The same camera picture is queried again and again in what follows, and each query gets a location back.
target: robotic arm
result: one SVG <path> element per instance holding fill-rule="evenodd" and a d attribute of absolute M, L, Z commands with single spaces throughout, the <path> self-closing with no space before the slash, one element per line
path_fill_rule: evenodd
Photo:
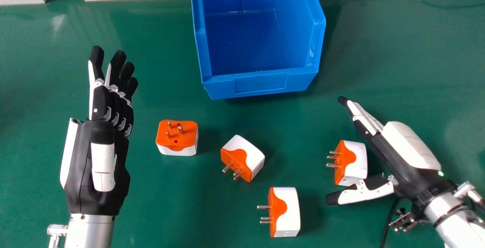
<path fill-rule="evenodd" d="M 359 181 L 343 191 L 328 194 L 328 205 L 356 203 L 396 193 L 412 201 L 411 212 L 402 213 L 390 226 L 398 231 L 412 229 L 417 220 L 427 217 L 449 248 L 485 247 L 485 224 L 468 210 L 463 198 L 476 205 L 485 204 L 469 183 L 457 187 L 442 177 L 441 164 L 418 135 L 401 122 L 382 125 L 358 103 L 344 97 L 338 102 L 352 116 L 357 132 L 392 175 Z"/>
<path fill-rule="evenodd" d="M 92 48 L 88 61 L 89 119 L 70 119 L 60 181 L 69 210 L 69 224 L 47 228 L 49 248 L 108 248 L 114 218 L 128 195 L 130 175 L 125 167 L 128 136 L 133 127 L 131 97 L 138 81 L 135 67 L 117 51 L 102 72 L 104 51 Z"/>

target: green tabletop surface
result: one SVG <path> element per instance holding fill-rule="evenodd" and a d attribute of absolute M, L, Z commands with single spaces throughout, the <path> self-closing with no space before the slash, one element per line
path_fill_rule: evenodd
<path fill-rule="evenodd" d="M 68 222 L 59 169 L 69 117 L 87 117 L 92 45 L 107 57 L 124 50 L 140 82 L 114 248 L 377 247 L 394 197 L 324 201 L 341 189 L 327 153 L 341 139 L 362 141 L 341 95 L 409 125 L 445 177 L 485 192 L 485 0 L 320 2 L 327 27 L 308 90 L 222 101 L 201 84 L 190 0 L 1 7 L 0 247 L 47 247 L 47 226 Z M 163 119 L 199 124 L 196 156 L 159 153 Z M 234 134 L 266 155 L 251 183 L 221 172 L 220 148 Z M 369 175 L 382 172 L 368 153 Z M 298 237 L 270 238 L 259 224 L 267 212 L 256 205 L 272 186 L 297 188 Z M 431 225 L 388 237 L 388 248 L 421 246 L 443 247 Z"/>

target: blue plastic bin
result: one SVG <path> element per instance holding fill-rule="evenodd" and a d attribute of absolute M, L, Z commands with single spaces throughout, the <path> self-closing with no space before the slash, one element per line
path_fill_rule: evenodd
<path fill-rule="evenodd" d="M 213 100 L 307 89 L 325 17 L 318 0 L 192 0 L 204 88 Z"/>

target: silver metal forearm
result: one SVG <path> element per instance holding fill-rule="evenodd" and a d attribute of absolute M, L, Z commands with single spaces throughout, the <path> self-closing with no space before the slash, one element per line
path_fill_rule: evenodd
<path fill-rule="evenodd" d="M 114 216 L 71 214 L 67 226 L 52 224 L 47 228 L 49 248 L 57 248 L 63 236 L 64 248 L 109 248 L 113 227 Z"/>
<path fill-rule="evenodd" d="M 448 192 L 434 198 L 424 213 L 449 248 L 485 247 L 485 223 Z"/>

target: orange and white plug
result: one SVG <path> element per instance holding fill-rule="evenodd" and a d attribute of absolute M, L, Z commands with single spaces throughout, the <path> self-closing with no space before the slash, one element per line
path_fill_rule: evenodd
<path fill-rule="evenodd" d="M 359 180 L 367 178 L 367 150 L 365 144 L 340 140 L 335 150 L 330 152 L 328 159 L 335 160 L 327 163 L 327 167 L 335 169 L 335 184 L 351 186 Z"/>
<path fill-rule="evenodd" d="M 162 120 L 156 133 L 156 146 L 161 154 L 193 156 L 197 153 L 199 127 L 196 122 Z"/>
<path fill-rule="evenodd" d="M 221 149 L 221 160 L 225 164 L 222 172 L 231 169 L 233 179 L 239 177 L 250 182 L 264 166 L 264 154 L 242 136 L 235 135 Z"/>
<path fill-rule="evenodd" d="M 261 217 L 261 224 L 270 225 L 270 237 L 296 237 L 301 227 L 300 203 L 294 187 L 272 187 L 267 205 L 256 209 L 268 209 L 269 217 Z"/>

